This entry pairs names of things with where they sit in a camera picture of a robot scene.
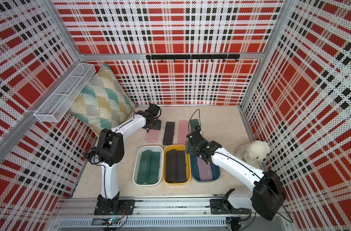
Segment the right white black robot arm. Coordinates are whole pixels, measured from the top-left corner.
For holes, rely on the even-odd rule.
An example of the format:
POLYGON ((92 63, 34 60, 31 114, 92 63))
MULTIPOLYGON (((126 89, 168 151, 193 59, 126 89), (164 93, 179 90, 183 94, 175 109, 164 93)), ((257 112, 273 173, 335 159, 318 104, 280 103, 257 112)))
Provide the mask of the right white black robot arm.
POLYGON ((266 220, 273 220, 286 200, 283 185, 274 171, 264 172, 243 162, 219 143, 207 141, 199 130, 189 133, 186 138, 187 154, 196 155, 204 162, 226 170, 250 190, 247 195, 242 195, 230 189, 222 198, 221 211, 236 214, 238 209, 246 208, 266 220))

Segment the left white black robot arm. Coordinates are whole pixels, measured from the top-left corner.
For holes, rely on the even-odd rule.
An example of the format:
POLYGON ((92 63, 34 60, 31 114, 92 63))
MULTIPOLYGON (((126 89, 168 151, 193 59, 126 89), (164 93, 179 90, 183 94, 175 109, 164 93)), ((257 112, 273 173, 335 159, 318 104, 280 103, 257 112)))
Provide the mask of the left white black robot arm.
POLYGON ((100 132, 98 145, 84 154, 84 158, 95 166, 102 168, 102 189, 97 197, 94 214, 98 215, 131 215, 134 200, 120 200, 118 171, 119 163, 124 157, 125 140, 139 129, 160 130, 159 120, 162 111, 156 104, 150 104, 145 111, 134 112, 131 119, 112 129, 100 132))

